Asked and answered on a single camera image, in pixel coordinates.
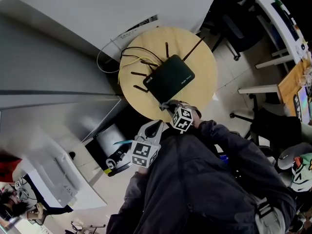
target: dark jacket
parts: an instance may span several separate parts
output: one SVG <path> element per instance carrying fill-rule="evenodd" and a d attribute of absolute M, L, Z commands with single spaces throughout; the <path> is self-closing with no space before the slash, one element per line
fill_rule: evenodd
<path fill-rule="evenodd" d="M 131 178 L 108 234 L 258 233 L 251 194 L 266 197 L 282 212 L 286 228 L 290 225 L 293 195 L 258 147 L 212 120 L 201 123 L 199 132 L 222 148 L 243 181 L 238 183 L 230 167 L 195 135 L 169 137 L 161 142 L 149 174 Z"/>

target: yellow cable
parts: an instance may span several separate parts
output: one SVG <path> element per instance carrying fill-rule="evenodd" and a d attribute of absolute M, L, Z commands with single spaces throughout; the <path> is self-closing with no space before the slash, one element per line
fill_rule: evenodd
<path fill-rule="evenodd" d="M 129 62 L 129 63 L 127 63 L 127 64 L 125 64 L 125 65 L 122 65 L 121 66 L 121 68 L 119 69 L 119 72 L 118 72 L 118 84 L 119 84 L 119 75 L 120 75 L 120 71 L 121 71 L 121 69 L 124 67 L 124 66 L 127 66 L 127 65 L 130 65 L 130 64 L 133 64 L 133 63 L 135 63 L 136 61 L 138 61 L 138 60 L 140 60 L 140 59 L 143 59 L 143 58 L 145 58 L 145 59 L 147 59 L 147 60 L 150 60 L 153 64 L 156 64 L 156 65 L 158 65 L 156 62 L 154 62 L 152 59 L 150 59 L 149 57 L 139 57 L 139 58 L 137 58 L 136 60 L 134 60 L 134 61 L 131 61 L 131 62 Z"/>

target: keyboard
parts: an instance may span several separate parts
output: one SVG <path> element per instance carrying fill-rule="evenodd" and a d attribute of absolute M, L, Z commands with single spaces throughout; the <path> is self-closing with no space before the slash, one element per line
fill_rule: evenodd
<path fill-rule="evenodd" d="M 297 41 L 299 39 L 299 35 L 297 34 L 297 32 L 294 28 L 293 21 L 288 17 L 287 12 L 285 10 L 283 10 L 276 2 L 273 2 L 272 6 L 276 10 L 276 12 L 280 15 L 280 17 L 283 19 L 287 28 L 291 32 L 294 40 Z"/>

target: floor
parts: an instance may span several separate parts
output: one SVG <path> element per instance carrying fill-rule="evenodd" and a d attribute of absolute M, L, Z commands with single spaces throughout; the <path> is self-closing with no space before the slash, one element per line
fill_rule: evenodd
<path fill-rule="evenodd" d="M 201 36 L 206 36 L 205 41 L 212 48 L 217 37 L 208 31 L 203 31 L 201 34 Z M 230 119 L 229 114 L 236 112 L 252 117 L 253 103 L 247 95 L 240 95 L 237 90 L 241 87 L 269 85 L 281 81 L 283 72 L 278 67 L 272 66 L 260 70 L 256 70 L 254 67 L 255 64 L 269 59 L 272 52 L 274 49 L 269 38 L 264 38 L 253 48 L 244 52 L 239 61 L 235 61 L 226 46 L 226 41 L 223 41 L 214 52 L 218 68 L 218 83 L 215 93 L 218 100 L 212 100 L 202 110 L 202 118 L 204 120 L 213 119 L 217 123 L 224 124 L 231 131 L 237 131 L 244 136 L 248 132 L 250 123 L 237 118 Z M 261 104 L 263 97 L 259 99 L 259 104 Z M 74 163 L 85 178 L 90 180 L 96 174 L 98 165 L 83 145 L 78 146 L 74 151 L 77 154 Z M 117 213 L 121 207 L 129 179 L 136 170 L 137 167 L 132 166 L 114 177 L 101 176 L 94 185 L 94 189 L 106 201 L 106 207 L 55 216 L 55 220 L 69 230 L 71 220 L 83 221 L 88 225 L 107 224 L 110 215 Z M 105 233 L 105 230 L 99 230 L 98 233 Z"/>

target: round wooden table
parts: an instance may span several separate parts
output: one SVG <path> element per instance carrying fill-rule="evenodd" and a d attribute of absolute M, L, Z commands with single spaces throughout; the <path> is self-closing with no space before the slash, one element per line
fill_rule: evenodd
<path fill-rule="evenodd" d="M 165 42 L 169 45 L 169 56 L 176 54 L 182 59 L 199 40 L 198 36 L 185 29 L 160 27 L 142 33 L 130 43 L 129 47 L 146 48 L 165 61 L 167 59 Z M 142 49 L 127 49 L 124 54 L 149 57 L 160 64 L 155 56 Z M 120 67 L 135 59 L 136 57 L 122 57 Z M 186 102 L 201 110 L 212 99 L 216 90 L 217 69 L 215 58 L 206 43 L 202 41 L 185 60 L 185 63 L 194 72 L 195 78 L 178 92 L 173 99 Z M 171 116 L 167 110 L 161 111 L 159 109 L 159 102 L 150 92 L 145 93 L 133 87 L 133 85 L 138 85 L 146 89 L 143 85 L 145 77 L 132 75 L 131 72 L 149 75 L 151 70 L 148 65 L 141 63 L 140 60 L 121 69 L 119 74 L 120 85 L 130 105 L 147 118 L 169 122 Z"/>

